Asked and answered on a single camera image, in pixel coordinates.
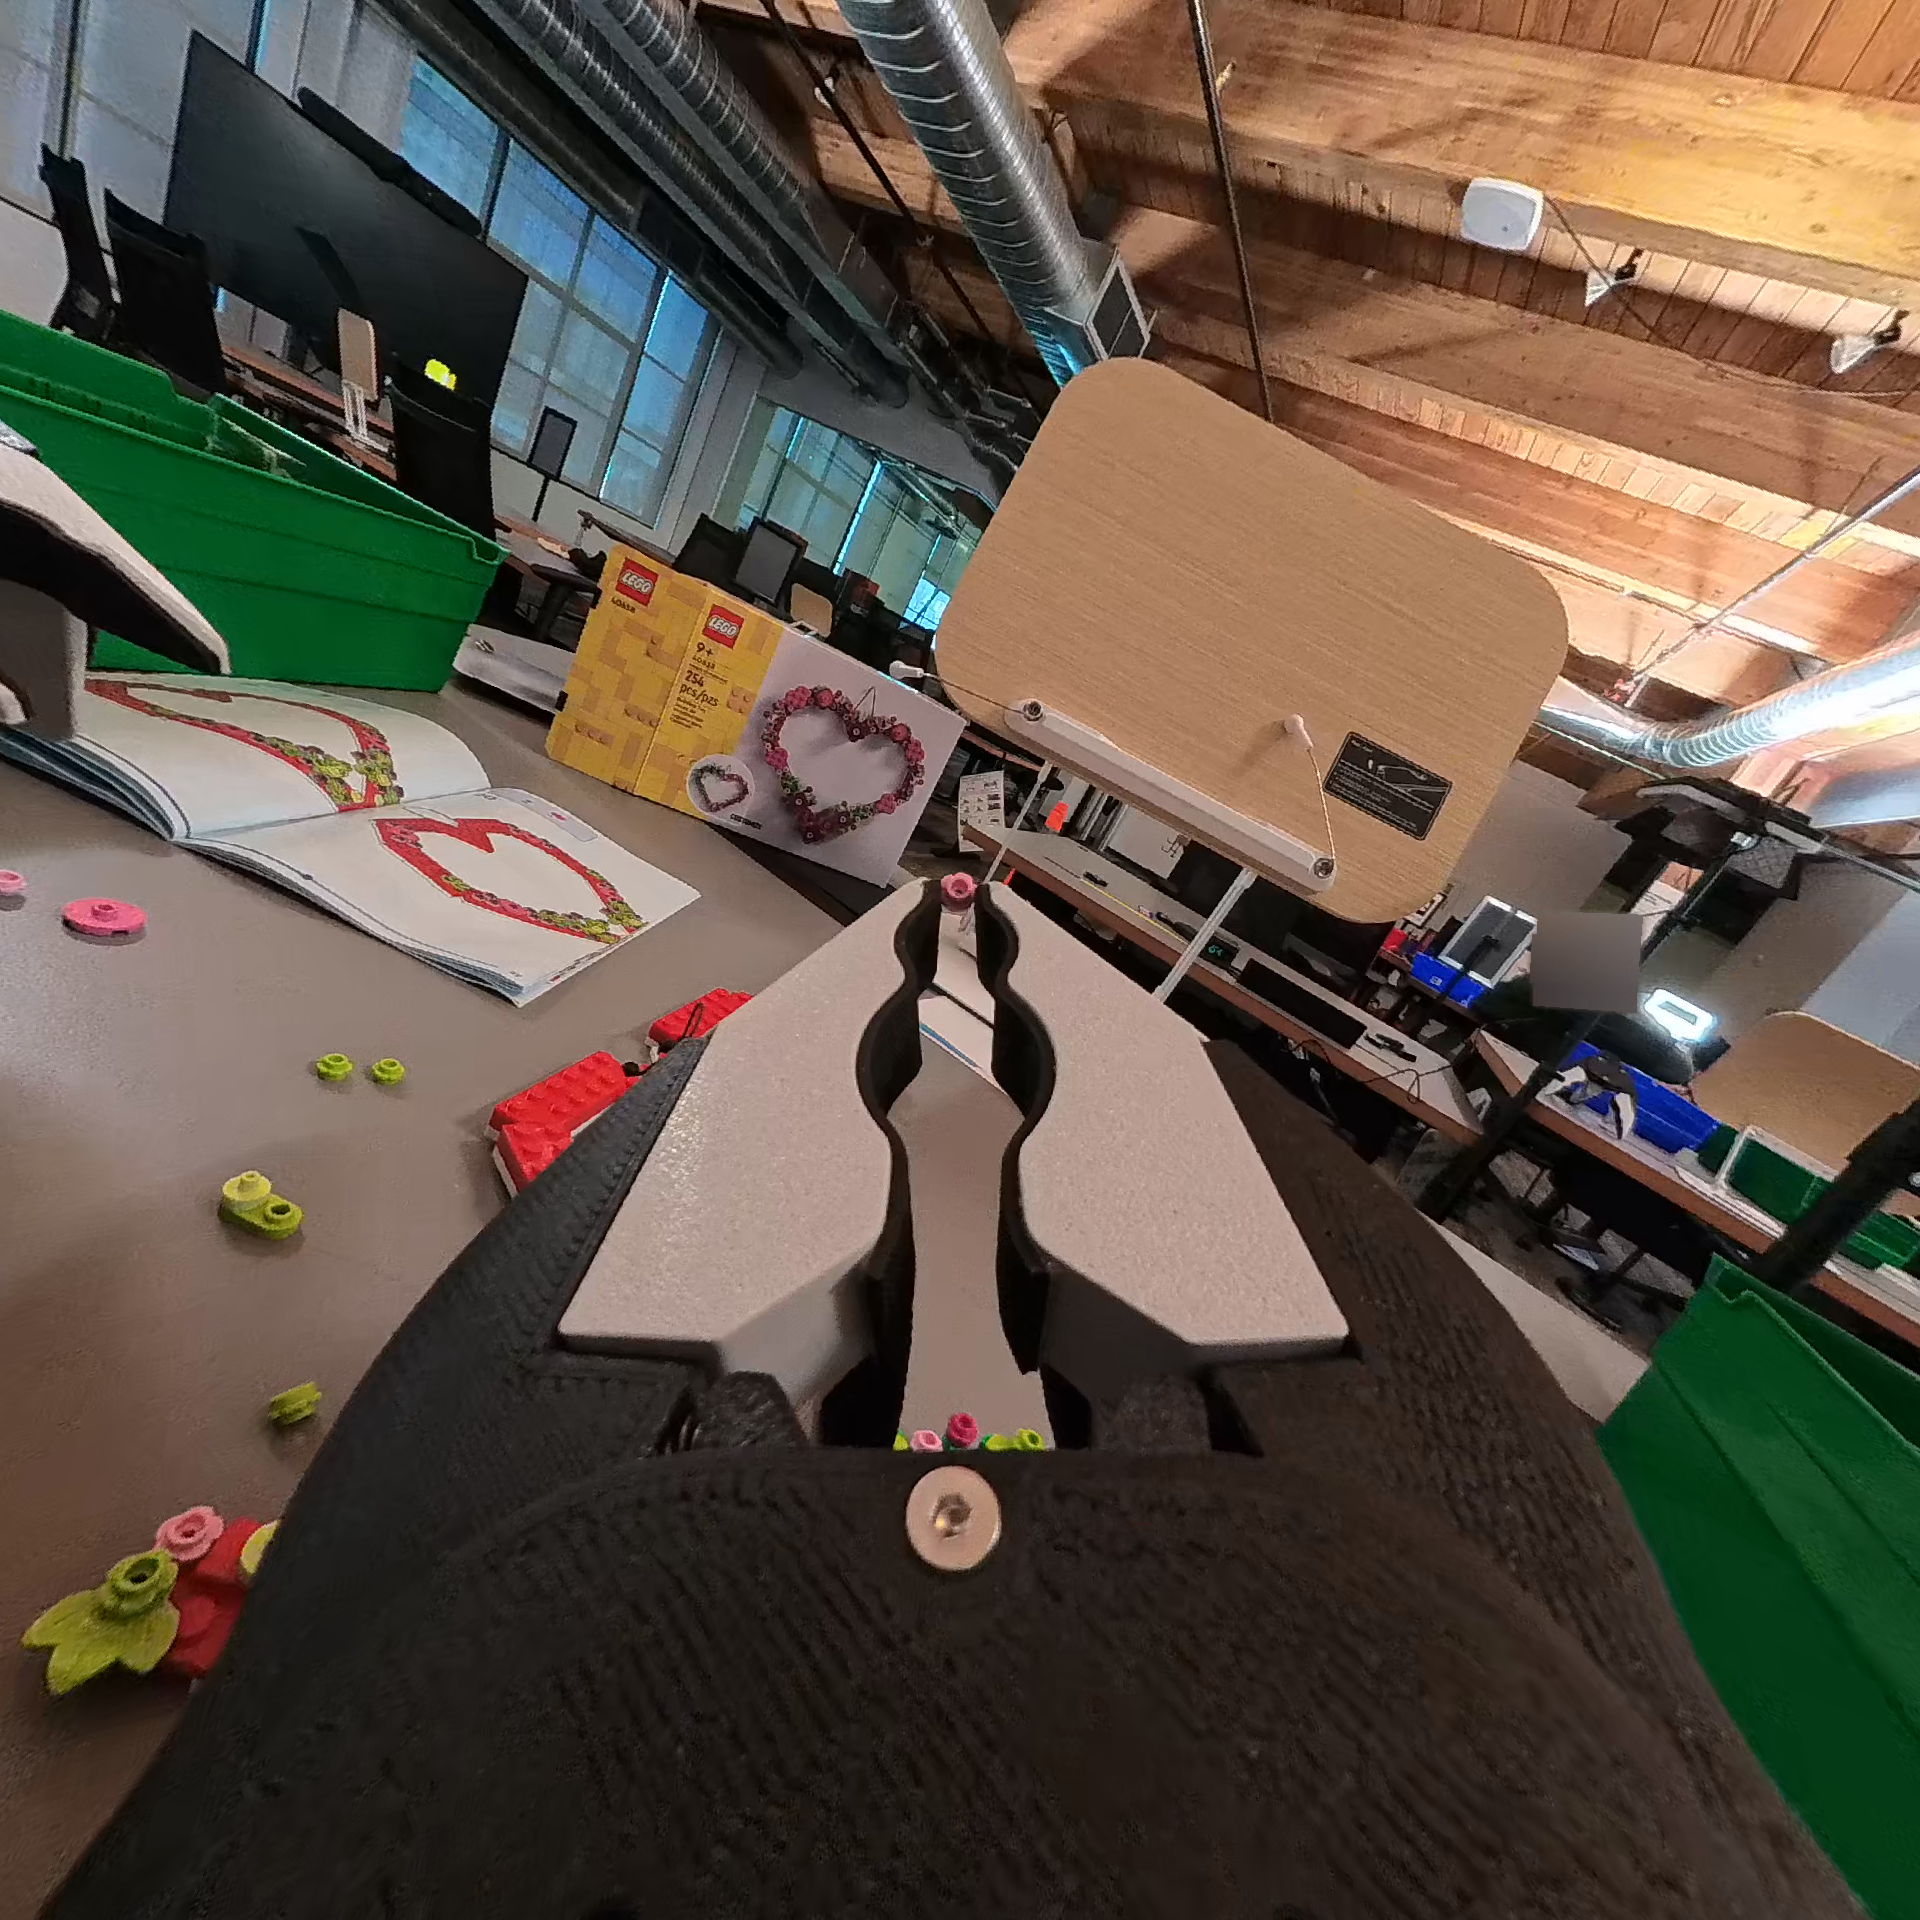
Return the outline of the green plastic storage bin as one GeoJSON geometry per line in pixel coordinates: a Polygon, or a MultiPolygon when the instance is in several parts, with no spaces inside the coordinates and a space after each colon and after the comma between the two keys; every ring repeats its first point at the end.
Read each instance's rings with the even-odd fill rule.
{"type": "Polygon", "coordinates": [[[3,316],[3,419],[256,682],[440,691],[506,560],[231,398],[3,316]]]}
{"type": "Polygon", "coordinates": [[[1783,1799],[1867,1913],[1916,1919],[1916,1374],[1718,1260],[1598,1442],[1783,1799]]]}

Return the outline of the open lego instruction booklet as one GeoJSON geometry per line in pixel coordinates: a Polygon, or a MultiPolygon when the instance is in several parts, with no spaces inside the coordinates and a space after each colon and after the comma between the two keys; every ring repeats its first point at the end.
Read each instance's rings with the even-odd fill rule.
{"type": "Polygon", "coordinates": [[[354,692],[91,671],[72,737],[4,727],[4,754],[518,1007],[703,898],[354,692]]]}

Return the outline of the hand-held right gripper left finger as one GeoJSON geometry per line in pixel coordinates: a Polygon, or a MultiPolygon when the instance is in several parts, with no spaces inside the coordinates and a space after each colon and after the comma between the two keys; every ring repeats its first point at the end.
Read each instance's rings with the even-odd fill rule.
{"type": "Polygon", "coordinates": [[[561,1318],[561,1344],[770,1377],[827,1444],[891,1444],[916,1252],[891,1111],[923,1067],[929,881],[894,889],[697,1047],[561,1318]]]}

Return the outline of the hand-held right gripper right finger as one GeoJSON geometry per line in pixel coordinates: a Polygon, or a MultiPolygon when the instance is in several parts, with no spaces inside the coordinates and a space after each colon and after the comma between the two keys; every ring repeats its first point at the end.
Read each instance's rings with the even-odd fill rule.
{"type": "Polygon", "coordinates": [[[1322,1361],[1351,1328],[1198,1028],[1009,886],[976,894],[1001,1158],[998,1295],[1056,1444],[1154,1380],[1322,1361]]]}

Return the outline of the red lego heart frame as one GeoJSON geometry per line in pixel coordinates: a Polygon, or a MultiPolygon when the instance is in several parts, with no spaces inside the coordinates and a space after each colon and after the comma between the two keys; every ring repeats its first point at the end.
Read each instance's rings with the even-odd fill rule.
{"type": "Polygon", "coordinates": [[[708,990],[654,1019],[633,1046],[596,1050],[498,1099],[484,1142],[508,1198],[563,1160],[670,1051],[712,1035],[750,999],[748,992],[708,990]]]}

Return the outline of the large black display screen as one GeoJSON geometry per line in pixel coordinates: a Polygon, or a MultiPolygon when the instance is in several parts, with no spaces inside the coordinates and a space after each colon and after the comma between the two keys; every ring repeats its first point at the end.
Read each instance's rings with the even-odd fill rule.
{"type": "Polygon", "coordinates": [[[442,361],[455,394],[496,401],[523,272],[201,33],[187,42],[163,223],[201,243],[218,289],[332,366],[345,310],[374,324],[387,361],[442,361]]]}

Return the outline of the yellow white lego box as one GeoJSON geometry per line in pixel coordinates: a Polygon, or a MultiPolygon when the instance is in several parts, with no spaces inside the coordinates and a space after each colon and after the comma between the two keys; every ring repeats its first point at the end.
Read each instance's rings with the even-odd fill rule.
{"type": "Polygon", "coordinates": [[[888,883],[964,727],[802,625],[614,544],[547,754],[759,848],[888,883]]]}

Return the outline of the long office desk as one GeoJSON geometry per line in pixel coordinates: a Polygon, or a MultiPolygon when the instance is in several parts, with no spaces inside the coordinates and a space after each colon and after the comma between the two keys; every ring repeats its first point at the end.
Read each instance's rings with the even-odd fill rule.
{"type": "MultiPolygon", "coordinates": [[[[1691,1281],[1706,1278],[1707,1252],[1762,1257],[1795,1230],[1792,1218],[1782,1222],[1750,1193],[1711,1178],[1691,1148],[1665,1153],[1559,1096],[1534,1099],[1504,1150],[1546,1174],[1558,1207],[1598,1222],[1691,1281]]],[[[1850,1328],[1873,1328],[1916,1366],[1916,1278],[1900,1266],[1866,1266],[1835,1248],[1809,1282],[1809,1297],[1839,1311],[1850,1328]]]]}
{"type": "MultiPolygon", "coordinates": [[[[1154,970],[1158,979],[1177,963],[1204,919],[1203,912],[1060,835],[994,835],[964,827],[962,841],[970,851],[994,857],[1023,896],[1044,896],[1044,912],[1056,922],[1074,919],[1095,929],[1102,940],[1138,951],[1140,968],[1154,970]]],[[[1369,1034],[1362,1046],[1337,1047],[1249,994],[1238,980],[1238,971],[1249,963],[1305,976],[1310,986],[1339,999],[1270,951],[1211,940],[1174,990],[1174,1008],[1193,1015],[1198,1001],[1209,1001],[1204,1028],[1235,1019],[1239,1038],[1256,1046],[1257,1063],[1330,1121],[1368,1161],[1379,1160],[1407,1130],[1441,1137],[1452,1146],[1473,1146],[1479,1139],[1481,1118],[1442,1055],[1364,1015],[1351,1001],[1355,1015],[1369,1022],[1369,1034]]]]}

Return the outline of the short red lego flower section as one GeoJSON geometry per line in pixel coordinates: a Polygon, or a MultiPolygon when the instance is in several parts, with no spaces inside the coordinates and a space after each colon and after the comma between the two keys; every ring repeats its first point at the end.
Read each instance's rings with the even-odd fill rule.
{"type": "Polygon", "coordinates": [[[20,1646],[47,1657],[47,1691],[70,1697],[110,1674],[199,1683],[218,1665],[278,1530],[278,1521],[227,1521],[210,1505],[158,1526],[145,1552],[26,1628],[20,1646]]]}

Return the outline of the black office chair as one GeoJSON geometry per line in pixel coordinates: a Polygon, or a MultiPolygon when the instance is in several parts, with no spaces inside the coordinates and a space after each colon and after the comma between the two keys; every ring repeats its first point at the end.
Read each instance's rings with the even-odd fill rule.
{"type": "Polygon", "coordinates": [[[388,401],[400,492],[491,542],[496,515],[490,410],[404,363],[388,372],[388,401]]]}
{"type": "Polygon", "coordinates": [[[218,297],[199,239],[142,216],[103,192],[116,276],[119,343],[194,395],[227,395],[218,297]]]}
{"type": "Polygon", "coordinates": [[[65,251],[65,289],[50,328],[88,343],[110,347],[116,300],[98,227],[89,202],[82,160],[39,150],[39,178],[52,203],[65,251]]]}

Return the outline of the black stand pole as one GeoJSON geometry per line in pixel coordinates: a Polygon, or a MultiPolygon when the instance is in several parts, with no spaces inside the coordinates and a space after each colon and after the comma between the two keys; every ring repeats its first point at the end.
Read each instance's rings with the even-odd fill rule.
{"type": "Polygon", "coordinates": [[[1918,1174],[1918,1103],[1889,1116],[1847,1160],[1832,1187],[1751,1265],[1751,1278],[1802,1298],[1843,1244],[1918,1174]]]}

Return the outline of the large silver ventilation duct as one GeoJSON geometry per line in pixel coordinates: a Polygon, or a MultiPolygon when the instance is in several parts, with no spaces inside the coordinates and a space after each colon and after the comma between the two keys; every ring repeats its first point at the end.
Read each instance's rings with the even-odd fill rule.
{"type": "Polygon", "coordinates": [[[985,2],[842,2],[937,184],[1056,384],[1143,356],[1119,251],[1081,233],[985,2]]]}

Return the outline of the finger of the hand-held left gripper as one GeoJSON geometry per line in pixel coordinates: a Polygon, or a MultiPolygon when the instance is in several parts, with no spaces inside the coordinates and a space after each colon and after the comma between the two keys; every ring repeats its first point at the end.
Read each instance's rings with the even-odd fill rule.
{"type": "Polygon", "coordinates": [[[224,638],[28,441],[3,446],[3,727],[72,739],[89,644],[110,634],[193,673],[224,638]]]}

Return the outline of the blue storage bin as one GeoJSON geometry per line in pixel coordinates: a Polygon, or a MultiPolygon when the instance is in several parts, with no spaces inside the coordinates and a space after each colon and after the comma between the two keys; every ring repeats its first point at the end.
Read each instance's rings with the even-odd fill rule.
{"type": "Polygon", "coordinates": [[[1553,1098],[1614,1139],[1634,1137],[1667,1154],[1699,1153],[1722,1130],[1690,1096],[1587,1043],[1571,1050],[1553,1098]]]}

